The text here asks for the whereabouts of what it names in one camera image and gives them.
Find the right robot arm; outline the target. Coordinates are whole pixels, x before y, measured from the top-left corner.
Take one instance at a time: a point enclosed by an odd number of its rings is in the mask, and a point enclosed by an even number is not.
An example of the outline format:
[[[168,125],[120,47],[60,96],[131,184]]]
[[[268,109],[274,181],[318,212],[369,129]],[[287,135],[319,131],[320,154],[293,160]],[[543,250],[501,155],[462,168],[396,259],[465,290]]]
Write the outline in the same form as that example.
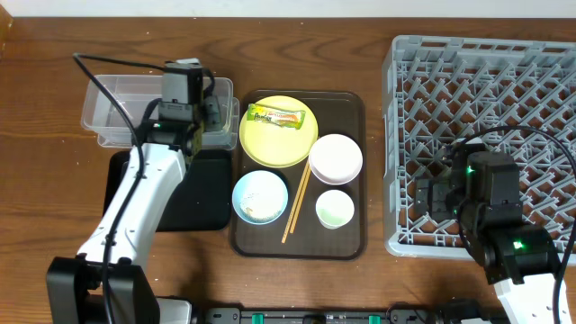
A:
[[[551,235],[523,219],[514,158],[471,146],[448,175],[417,181],[415,211],[455,220],[466,252],[483,268],[511,323],[569,323],[561,260]]]

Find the wooden chopstick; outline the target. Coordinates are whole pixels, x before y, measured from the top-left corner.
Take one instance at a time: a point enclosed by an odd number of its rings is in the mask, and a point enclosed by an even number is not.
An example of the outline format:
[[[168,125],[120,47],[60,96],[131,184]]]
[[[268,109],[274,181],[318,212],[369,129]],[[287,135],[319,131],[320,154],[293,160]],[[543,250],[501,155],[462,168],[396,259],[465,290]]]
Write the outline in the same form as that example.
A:
[[[290,227],[290,231],[289,231],[290,234],[293,234],[295,231],[296,223],[297,223],[297,220],[299,218],[300,210],[302,208],[302,202],[303,202],[303,199],[305,196],[308,182],[310,180],[310,176],[311,176],[311,167],[310,167],[310,164],[307,163],[305,166],[304,173],[303,173],[303,178],[301,180],[300,191],[299,191],[299,194],[298,194],[297,199],[296,199],[296,208],[295,208],[295,211],[294,211],[293,216],[292,216],[292,223],[291,223],[291,227]]]
[[[300,183],[299,183],[299,185],[298,185],[296,195],[294,196],[294,200],[293,200],[293,203],[292,203],[292,208],[291,208],[291,211],[290,211],[290,214],[289,214],[289,218],[288,218],[288,221],[287,221],[287,223],[286,223],[286,226],[285,226],[285,229],[284,229],[284,232],[283,232],[283,236],[282,236],[282,240],[281,240],[281,242],[282,242],[283,244],[286,242],[287,237],[288,237],[288,235],[290,234],[289,231],[290,231],[291,223],[292,223],[292,220],[293,220],[293,213],[294,213],[295,208],[296,208],[296,199],[297,199],[297,196],[298,196],[298,194],[299,194],[300,187],[301,187],[301,184],[302,184],[302,178],[303,178],[304,170],[305,170],[305,167],[304,167],[304,169],[303,169],[303,172],[302,172],[302,175],[301,175],[301,181],[300,181]]]

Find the white cup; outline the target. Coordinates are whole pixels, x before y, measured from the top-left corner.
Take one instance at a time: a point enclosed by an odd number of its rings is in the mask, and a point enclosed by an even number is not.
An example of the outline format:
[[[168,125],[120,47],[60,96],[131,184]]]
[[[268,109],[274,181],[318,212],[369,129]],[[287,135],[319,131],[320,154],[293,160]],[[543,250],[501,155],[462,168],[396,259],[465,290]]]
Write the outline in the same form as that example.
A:
[[[347,193],[340,190],[328,190],[317,199],[315,211],[319,222],[325,228],[335,230],[353,219],[356,208]]]

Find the light blue bowl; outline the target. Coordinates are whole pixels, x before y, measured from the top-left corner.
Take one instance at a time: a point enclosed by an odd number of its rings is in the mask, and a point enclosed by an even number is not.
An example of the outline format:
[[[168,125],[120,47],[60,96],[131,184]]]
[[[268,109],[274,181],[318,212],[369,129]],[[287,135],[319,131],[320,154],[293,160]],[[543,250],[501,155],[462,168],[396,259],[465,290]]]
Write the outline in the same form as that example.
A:
[[[277,174],[256,170],[237,181],[231,200],[234,212],[243,221],[265,225],[283,214],[288,203],[288,189]]]

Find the pink bowl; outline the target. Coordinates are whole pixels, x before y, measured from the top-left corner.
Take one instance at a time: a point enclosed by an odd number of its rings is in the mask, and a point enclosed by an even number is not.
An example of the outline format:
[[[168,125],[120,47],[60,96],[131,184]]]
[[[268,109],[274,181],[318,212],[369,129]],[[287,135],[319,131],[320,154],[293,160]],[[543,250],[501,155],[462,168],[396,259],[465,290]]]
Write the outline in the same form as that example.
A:
[[[342,134],[319,138],[309,154],[311,172],[324,184],[344,185],[360,173],[364,158],[354,140]]]

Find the green snack wrapper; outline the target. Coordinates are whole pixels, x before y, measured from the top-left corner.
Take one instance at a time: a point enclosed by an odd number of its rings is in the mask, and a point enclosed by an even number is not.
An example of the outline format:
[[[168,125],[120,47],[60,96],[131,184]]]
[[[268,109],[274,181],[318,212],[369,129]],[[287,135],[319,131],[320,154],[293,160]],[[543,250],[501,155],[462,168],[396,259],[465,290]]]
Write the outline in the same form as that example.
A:
[[[306,112],[288,111],[272,106],[251,103],[247,109],[247,120],[250,122],[262,122],[281,128],[299,130],[304,122]]]

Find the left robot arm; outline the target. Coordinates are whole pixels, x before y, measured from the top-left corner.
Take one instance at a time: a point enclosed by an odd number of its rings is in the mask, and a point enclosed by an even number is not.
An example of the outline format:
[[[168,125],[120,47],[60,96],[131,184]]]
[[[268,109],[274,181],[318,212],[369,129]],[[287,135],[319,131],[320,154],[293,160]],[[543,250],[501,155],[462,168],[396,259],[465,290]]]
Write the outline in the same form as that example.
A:
[[[133,127],[125,174],[104,216],[76,256],[57,256],[47,272],[55,323],[194,323],[191,302],[157,297],[145,274],[153,238],[185,180],[203,134],[221,128],[221,103],[163,93]]]

